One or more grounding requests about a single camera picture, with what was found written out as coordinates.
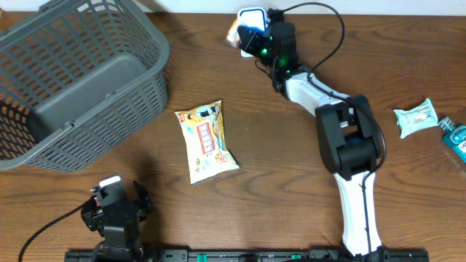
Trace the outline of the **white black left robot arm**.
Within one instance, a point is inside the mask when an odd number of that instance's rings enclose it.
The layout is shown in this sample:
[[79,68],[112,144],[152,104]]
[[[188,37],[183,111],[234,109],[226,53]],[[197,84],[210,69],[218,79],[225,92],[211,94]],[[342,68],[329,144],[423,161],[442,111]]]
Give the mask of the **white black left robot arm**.
[[137,182],[133,185],[137,198],[129,200],[120,176],[105,178],[84,203],[82,220],[104,238],[94,248],[91,261],[139,261],[144,256],[139,224],[154,206],[146,188]]

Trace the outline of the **teal wet wipes pack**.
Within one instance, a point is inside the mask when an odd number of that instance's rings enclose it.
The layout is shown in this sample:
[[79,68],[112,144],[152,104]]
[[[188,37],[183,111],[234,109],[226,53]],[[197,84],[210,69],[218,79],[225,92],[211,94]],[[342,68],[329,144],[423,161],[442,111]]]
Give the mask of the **teal wet wipes pack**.
[[429,98],[410,110],[394,109],[400,138],[431,127],[438,126],[438,116]]

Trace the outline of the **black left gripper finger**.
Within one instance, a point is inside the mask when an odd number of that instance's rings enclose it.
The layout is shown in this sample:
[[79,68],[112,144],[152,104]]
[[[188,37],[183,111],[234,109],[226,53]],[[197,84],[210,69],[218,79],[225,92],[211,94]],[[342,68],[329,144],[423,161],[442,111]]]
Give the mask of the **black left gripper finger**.
[[133,201],[137,209],[138,215],[147,215],[153,211],[153,204],[149,192],[146,187],[142,186],[137,181],[133,181],[135,191],[137,193],[137,198]]
[[93,196],[84,203],[81,209],[81,218],[90,231],[96,231],[98,229],[98,206]]

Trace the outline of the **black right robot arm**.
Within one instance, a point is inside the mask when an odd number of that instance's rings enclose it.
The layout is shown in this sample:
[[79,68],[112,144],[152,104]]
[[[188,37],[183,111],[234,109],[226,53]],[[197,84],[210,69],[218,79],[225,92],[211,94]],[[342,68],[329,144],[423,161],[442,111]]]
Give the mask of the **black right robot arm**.
[[321,159],[339,188],[343,245],[349,256],[371,261],[382,246],[374,181],[384,160],[385,140],[365,96],[336,92],[300,64],[295,31],[292,23],[273,23],[261,30],[237,20],[227,39],[266,67],[276,92],[315,117]]

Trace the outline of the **blue mouthwash bottle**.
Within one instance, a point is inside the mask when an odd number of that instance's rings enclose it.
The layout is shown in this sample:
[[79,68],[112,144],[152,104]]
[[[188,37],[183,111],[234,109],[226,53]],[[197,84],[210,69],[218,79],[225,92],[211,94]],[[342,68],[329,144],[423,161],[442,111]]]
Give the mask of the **blue mouthwash bottle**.
[[448,117],[440,120],[438,124],[445,132],[443,142],[465,162],[465,126],[456,125]]

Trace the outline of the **yellow snack bag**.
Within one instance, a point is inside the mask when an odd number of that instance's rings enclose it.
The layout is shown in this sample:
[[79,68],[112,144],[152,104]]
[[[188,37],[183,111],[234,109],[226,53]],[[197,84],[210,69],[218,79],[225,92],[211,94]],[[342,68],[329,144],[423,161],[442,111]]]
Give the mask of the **yellow snack bag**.
[[175,115],[186,143],[190,184],[239,169],[226,147],[220,100]]

